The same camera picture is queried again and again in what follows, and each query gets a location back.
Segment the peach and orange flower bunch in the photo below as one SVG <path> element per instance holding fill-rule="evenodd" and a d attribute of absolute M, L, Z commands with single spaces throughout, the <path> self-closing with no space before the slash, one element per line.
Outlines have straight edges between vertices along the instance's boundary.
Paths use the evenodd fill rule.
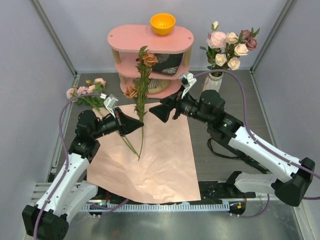
<path fill-rule="evenodd" d="M 240 57 L 247 56 L 249 50 L 246 47 L 246 42 L 243 36 L 230 32 L 226 34 L 226 48 L 222 53 L 226 54 L 227 62 L 222 68 L 223 70 L 238 70 L 241 64 Z"/>

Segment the mauve pink flower bunch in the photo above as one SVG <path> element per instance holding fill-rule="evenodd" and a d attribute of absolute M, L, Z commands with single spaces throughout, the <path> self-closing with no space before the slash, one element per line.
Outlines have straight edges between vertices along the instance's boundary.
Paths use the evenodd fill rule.
<path fill-rule="evenodd" d="M 252 27 L 251 30 L 245 29 L 241 31 L 242 38 L 245 41 L 245 45 L 249 51 L 254 51 L 258 46 L 258 41 L 255 37 L 259 34 L 260 28 L 254 30 Z"/>

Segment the brown orange flower stem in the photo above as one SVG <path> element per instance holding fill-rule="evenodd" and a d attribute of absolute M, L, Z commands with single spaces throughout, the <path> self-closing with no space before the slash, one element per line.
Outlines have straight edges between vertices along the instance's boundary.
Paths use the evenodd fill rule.
<path fill-rule="evenodd" d="M 138 52 L 138 58 L 135 60 L 137 65 L 137 71 L 139 77 L 133 79 L 134 86 L 128 86 L 124 92 L 124 96 L 127 99 L 134 100 L 136 112 L 139 121 L 144 122 L 144 116 L 146 115 L 145 104 L 148 98 L 150 74 L 153 70 L 153 66 L 158 62 L 157 57 L 151 53 L 147 46 L 142 46 Z"/>

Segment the pink wrapping paper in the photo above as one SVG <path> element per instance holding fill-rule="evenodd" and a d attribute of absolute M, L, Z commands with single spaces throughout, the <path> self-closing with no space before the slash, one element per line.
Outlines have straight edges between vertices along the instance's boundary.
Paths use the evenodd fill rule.
<path fill-rule="evenodd" d="M 144 127 L 126 137 L 141 156 L 116 132 L 103 136 L 87 168 L 88 182 L 143 204 L 201 199 L 186 116 L 163 123 L 148 112 Z"/>

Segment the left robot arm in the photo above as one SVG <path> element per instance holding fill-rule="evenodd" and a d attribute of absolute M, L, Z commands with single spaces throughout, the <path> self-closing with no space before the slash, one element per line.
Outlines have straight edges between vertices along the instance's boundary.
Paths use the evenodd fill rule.
<path fill-rule="evenodd" d="M 107 188 L 100 182 L 83 180 L 75 186 L 80 175 L 89 167 L 100 143 L 99 138 L 118 132 L 128 135 L 143 127 L 138 119 L 124 114 L 119 107 L 99 118 L 92 110 L 78 115 L 76 136 L 67 152 L 64 166 L 35 205 L 27 205 L 22 219 L 27 235 L 35 240 L 62 240 L 70 223 L 92 198 L 102 199 Z"/>

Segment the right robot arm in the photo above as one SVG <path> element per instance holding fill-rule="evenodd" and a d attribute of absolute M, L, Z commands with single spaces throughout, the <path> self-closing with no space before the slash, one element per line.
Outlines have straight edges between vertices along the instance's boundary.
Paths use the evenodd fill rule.
<path fill-rule="evenodd" d="M 149 109 L 162 122 L 185 115 L 207 126 L 207 132 L 218 144 L 235 155 L 246 155 L 265 167 L 269 174 L 236 172 L 234 180 L 226 184 L 226 193 L 233 198 L 242 193 L 256 192 L 275 195 L 283 203 L 297 207 L 305 199 L 312 183 L 315 162 L 299 159 L 269 144 L 254 134 L 236 117 L 224 110 L 225 100 L 215 90 L 205 90 L 195 100 L 189 93 L 178 91 L 160 100 Z"/>

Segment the light pink rose spray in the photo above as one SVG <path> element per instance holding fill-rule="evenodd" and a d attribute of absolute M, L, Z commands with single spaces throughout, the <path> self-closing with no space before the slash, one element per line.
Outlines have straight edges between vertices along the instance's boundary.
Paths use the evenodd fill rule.
<path fill-rule="evenodd" d="M 85 104 L 93 107 L 93 109 L 97 110 L 99 115 L 102 117 L 103 113 L 101 108 L 103 106 L 103 100 L 100 96 L 85 96 L 87 93 L 87 86 L 77 86 L 73 85 L 66 91 L 66 97 L 68 100 L 73 100 L 77 105 Z"/>

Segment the black ribbon with gold text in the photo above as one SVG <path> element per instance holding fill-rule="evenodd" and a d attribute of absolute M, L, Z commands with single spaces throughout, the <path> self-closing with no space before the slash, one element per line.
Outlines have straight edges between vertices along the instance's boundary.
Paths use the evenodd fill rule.
<path fill-rule="evenodd" d="M 238 160 L 242 161 L 248 166 L 255 168 L 262 174 L 267 174 L 269 170 L 264 167 L 262 164 L 258 163 L 255 159 L 250 157 L 249 155 L 245 154 L 244 152 L 236 149 L 232 149 L 231 147 L 227 147 L 223 153 L 220 153 L 214 149 L 213 145 L 214 139 L 210 137 L 207 140 L 207 147 L 209 150 L 217 157 L 229 159 L 229 160 Z"/>

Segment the pale pink flower stem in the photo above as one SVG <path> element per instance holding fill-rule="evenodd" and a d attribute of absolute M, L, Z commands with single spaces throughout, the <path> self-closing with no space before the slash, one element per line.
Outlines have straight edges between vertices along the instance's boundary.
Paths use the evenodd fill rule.
<path fill-rule="evenodd" d="M 211 24 L 212 32 L 208 34 L 206 39 L 207 47 L 200 46 L 199 48 L 206 53 L 209 70 L 222 68 L 227 62 L 227 56 L 222 51 L 227 46 L 227 36 L 224 32 L 218 31 L 219 22 L 214 21 Z"/>

